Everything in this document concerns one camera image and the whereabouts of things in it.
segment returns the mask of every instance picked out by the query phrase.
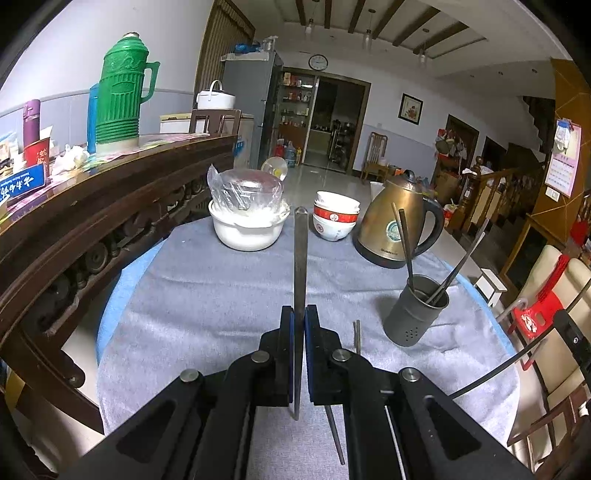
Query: calendar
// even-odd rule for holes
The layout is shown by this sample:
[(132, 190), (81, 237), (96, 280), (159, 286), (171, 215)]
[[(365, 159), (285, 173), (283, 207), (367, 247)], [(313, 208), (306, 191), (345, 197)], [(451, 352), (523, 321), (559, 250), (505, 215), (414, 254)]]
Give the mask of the calendar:
[(569, 198), (573, 192), (581, 145), (581, 127), (575, 124), (572, 126), (569, 147), (564, 153), (556, 149), (553, 150), (545, 180), (547, 186), (558, 190)]

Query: purple bottle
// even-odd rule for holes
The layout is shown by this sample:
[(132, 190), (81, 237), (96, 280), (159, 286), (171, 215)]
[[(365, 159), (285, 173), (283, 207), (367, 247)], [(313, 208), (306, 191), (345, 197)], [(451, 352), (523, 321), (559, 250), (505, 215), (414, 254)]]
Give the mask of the purple bottle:
[(22, 110), (22, 146), (39, 141), (40, 100), (29, 100)]

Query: white wall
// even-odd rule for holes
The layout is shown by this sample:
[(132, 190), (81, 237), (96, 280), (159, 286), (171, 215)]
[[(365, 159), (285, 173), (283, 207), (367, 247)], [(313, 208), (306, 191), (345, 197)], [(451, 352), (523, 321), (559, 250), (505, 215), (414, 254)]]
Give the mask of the white wall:
[(72, 0), (18, 60), (0, 90), (0, 112), (32, 98), (88, 90), (100, 79), (105, 53), (130, 31), (148, 47), (148, 61), (161, 63), (156, 88), (192, 93), (212, 3)]
[[(361, 49), (339, 49), (319, 43), (283, 44), (279, 53), (287, 67), (308, 68), (310, 53), (329, 60), (327, 72), (371, 83), (363, 123), (394, 132), (435, 148), (437, 130), (453, 115), (479, 131), (475, 156), (482, 152), (486, 137), (505, 148), (509, 142), (536, 148), (538, 139), (531, 117), (517, 97), (486, 98), (431, 77), (428, 72), (394, 63), (388, 53), (369, 56)], [(398, 118), (402, 94), (423, 100), (418, 125)]]

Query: carved wooden edge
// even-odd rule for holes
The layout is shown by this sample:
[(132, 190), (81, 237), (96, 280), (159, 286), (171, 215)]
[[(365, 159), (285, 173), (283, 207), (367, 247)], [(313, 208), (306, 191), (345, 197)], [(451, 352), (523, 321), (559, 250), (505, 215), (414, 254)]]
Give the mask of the carved wooden edge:
[[(209, 215), (206, 169), (211, 163), (218, 170), (231, 168), (230, 148), (131, 190), (90, 215), (23, 272), (12, 297), (2, 295), (0, 318), (6, 322), (4, 313), (17, 315), (4, 332), (0, 355), (33, 390), (98, 432), (100, 412), (77, 390), (85, 381), (84, 372), (61, 346), (94, 296), (121, 269), (177, 225)], [(138, 205), (143, 207), (133, 211)], [(31, 291), (26, 288), (31, 283), (45, 283), (45, 288)]]
[[(156, 208), (152, 204), (163, 195), (162, 192), (178, 189), (185, 182), (191, 182), (206, 174), (207, 167), (213, 161), (218, 168), (231, 166), (232, 154), (225, 153), (207, 161), (190, 164), (166, 177), (137, 188), (117, 200), (106, 202), (104, 209), (98, 209), (89, 215), (88, 208), (73, 212), (66, 219), (67, 231), (40, 252), (30, 264), (21, 271), (19, 277), (0, 296), (0, 348), (14, 324), (33, 306), (33, 302), (52, 282), (63, 273), (67, 266), (73, 265), (101, 239), (107, 237), (117, 226), (123, 225), (138, 209)], [(68, 225), (76, 220), (75, 226)]]

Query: plastic wrap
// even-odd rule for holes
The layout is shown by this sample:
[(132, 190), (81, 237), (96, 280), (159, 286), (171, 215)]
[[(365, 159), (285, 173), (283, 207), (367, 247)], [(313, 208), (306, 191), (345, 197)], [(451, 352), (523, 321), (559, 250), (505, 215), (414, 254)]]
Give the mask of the plastic wrap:
[(211, 165), (207, 184), (216, 211), (237, 225), (271, 225), (289, 208), (282, 201), (281, 180), (264, 171), (233, 169), (218, 173)]

